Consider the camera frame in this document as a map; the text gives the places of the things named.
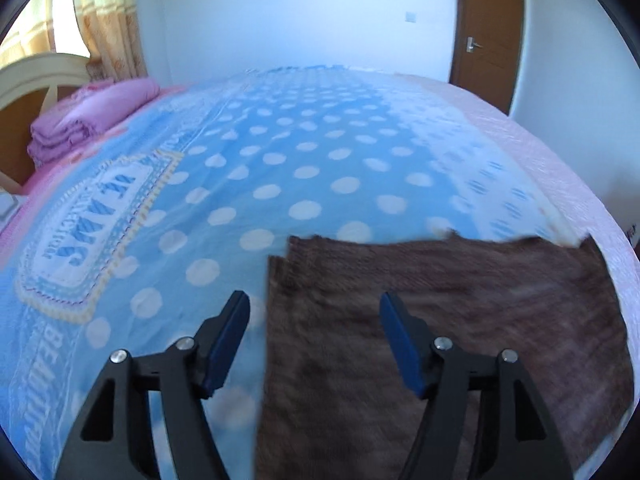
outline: wooden headboard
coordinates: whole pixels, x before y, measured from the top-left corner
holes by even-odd
[[[34,172],[27,153],[31,123],[89,82],[87,58],[47,52],[0,70],[0,173],[24,184]]]

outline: wall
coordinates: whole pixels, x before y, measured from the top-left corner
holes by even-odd
[[[511,117],[626,230],[640,220],[640,69],[597,0],[527,0],[527,7]]]
[[[164,27],[159,1],[138,0],[143,47],[176,84],[333,63],[449,79],[457,0],[161,0]]]

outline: floral curtain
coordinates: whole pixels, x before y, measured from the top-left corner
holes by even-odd
[[[0,44],[0,68],[23,57],[55,50],[53,0],[30,0]]]
[[[74,7],[93,80],[146,76],[136,0],[74,0]]]

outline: silver door handle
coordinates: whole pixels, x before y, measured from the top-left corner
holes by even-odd
[[[466,51],[473,52],[475,47],[484,48],[482,45],[476,43],[473,36],[466,38]]]

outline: brown wooden door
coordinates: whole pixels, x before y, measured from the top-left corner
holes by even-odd
[[[509,113],[523,20],[524,0],[458,0],[450,82]]]

